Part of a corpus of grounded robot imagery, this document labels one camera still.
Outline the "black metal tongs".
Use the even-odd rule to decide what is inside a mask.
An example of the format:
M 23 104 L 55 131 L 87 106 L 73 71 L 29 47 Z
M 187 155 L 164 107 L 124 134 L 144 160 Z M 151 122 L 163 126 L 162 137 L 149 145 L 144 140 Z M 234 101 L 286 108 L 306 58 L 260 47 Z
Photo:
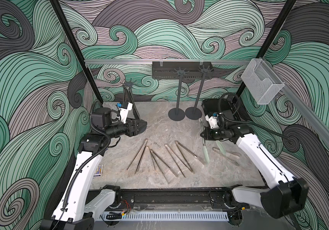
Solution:
M 124 89 L 124 97 L 123 97 L 124 101 L 133 103 L 132 111 L 133 111 L 134 118 L 136 120 L 140 120 L 141 118 L 140 118 L 139 112 L 137 110 L 131 88 L 129 86 L 123 86 L 123 89 Z

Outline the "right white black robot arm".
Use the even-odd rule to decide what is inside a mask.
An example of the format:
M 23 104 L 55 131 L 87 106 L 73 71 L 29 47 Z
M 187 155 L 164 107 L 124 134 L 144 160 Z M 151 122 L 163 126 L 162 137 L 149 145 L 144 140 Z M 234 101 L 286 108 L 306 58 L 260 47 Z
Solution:
M 252 128 L 234 125 L 227 129 L 205 127 L 200 134 L 205 140 L 229 140 L 252 160 L 261 172 L 267 189 L 238 186 L 232 196 L 238 203 L 263 208 L 271 217 L 281 218 L 304 208 L 309 186 L 303 178 L 295 177 L 262 145 Z

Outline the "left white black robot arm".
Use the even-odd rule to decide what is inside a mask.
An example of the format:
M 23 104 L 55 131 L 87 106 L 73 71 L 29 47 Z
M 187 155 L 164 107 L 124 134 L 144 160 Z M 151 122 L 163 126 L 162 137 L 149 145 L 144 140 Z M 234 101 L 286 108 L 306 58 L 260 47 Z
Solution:
M 42 220 L 42 230 L 92 230 L 106 208 L 120 203 L 117 186 L 105 186 L 90 202 L 87 201 L 89 188 L 105 152 L 113 148 L 112 138 L 139 135 L 146 130 L 147 122 L 140 118 L 133 103 L 118 103 L 116 110 L 92 109 L 90 126 L 92 131 L 83 136 L 79 144 L 74 171 L 63 198 L 52 217 Z

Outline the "green metal tongs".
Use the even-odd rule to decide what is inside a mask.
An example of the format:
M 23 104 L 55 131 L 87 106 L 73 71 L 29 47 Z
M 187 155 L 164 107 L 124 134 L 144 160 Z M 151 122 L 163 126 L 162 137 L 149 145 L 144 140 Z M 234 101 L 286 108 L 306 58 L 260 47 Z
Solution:
M 204 122 L 203 122 L 202 118 L 199 118 L 199 122 L 200 122 L 200 125 L 201 125 L 201 136 L 202 136 L 202 133 L 205 131 L 205 125 L 204 125 Z M 204 154 L 206 163 L 209 164 L 210 163 L 209 153 L 208 153 L 208 150 L 207 150 L 207 147 L 206 147 L 205 139 L 204 139 L 203 136 L 202 136 L 202 138 L 203 138 L 202 139 L 203 154 Z

